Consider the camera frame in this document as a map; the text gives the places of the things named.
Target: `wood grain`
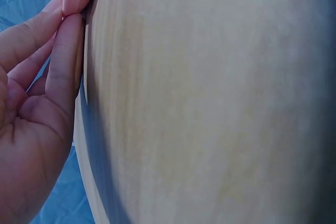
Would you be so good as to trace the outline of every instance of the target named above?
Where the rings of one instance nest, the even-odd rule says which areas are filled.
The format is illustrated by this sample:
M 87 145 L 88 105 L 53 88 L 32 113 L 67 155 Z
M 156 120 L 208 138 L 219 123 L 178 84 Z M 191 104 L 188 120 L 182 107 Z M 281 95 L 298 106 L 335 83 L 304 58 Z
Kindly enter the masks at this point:
M 75 144 L 97 223 L 308 223 L 334 0 L 94 0 Z

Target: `hand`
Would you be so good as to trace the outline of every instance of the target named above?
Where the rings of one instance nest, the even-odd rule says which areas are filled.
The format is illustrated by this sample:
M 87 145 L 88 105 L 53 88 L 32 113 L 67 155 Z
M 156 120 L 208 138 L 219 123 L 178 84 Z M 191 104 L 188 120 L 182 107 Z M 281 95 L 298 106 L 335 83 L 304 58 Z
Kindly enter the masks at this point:
M 71 149 L 83 25 L 61 2 L 0 33 L 0 223 L 29 223 Z

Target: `finger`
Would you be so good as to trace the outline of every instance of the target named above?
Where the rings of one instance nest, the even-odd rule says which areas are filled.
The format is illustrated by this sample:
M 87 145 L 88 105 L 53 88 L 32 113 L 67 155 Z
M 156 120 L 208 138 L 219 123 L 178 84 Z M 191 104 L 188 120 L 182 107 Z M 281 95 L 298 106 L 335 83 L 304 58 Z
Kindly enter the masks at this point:
M 62 0 L 52 0 L 38 15 L 0 33 L 0 66 L 8 73 L 36 52 L 62 20 Z
M 39 77 L 32 87 L 28 90 L 27 94 L 29 97 L 32 97 L 34 95 L 44 95 L 46 94 L 46 80 L 47 77 L 45 75 L 42 75 Z
M 47 66 L 43 70 L 42 75 L 31 85 L 29 90 L 27 90 L 27 94 L 29 97 L 33 95 L 44 95 L 46 94 L 46 80 L 47 80 L 47 75 L 49 72 L 49 64 L 50 60 L 47 63 Z
M 46 81 L 47 98 L 58 105 L 67 116 L 75 107 L 75 70 L 82 17 L 66 17 L 58 29 L 50 57 Z
M 26 91 L 50 56 L 54 39 L 55 38 L 52 37 L 35 53 L 17 65 L 8 73 L 8 77 L 16 81 Z

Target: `blue plastic sheet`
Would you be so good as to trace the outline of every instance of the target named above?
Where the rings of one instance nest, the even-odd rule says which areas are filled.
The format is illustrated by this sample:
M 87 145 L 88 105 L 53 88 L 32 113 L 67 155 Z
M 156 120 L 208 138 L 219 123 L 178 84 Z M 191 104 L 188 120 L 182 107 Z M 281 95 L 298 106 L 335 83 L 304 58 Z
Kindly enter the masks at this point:
M 21 23 L 50 0 L 0 0 L 0 31 Z M 73 147 L 49 198 L 31 224 L 94 223 Z

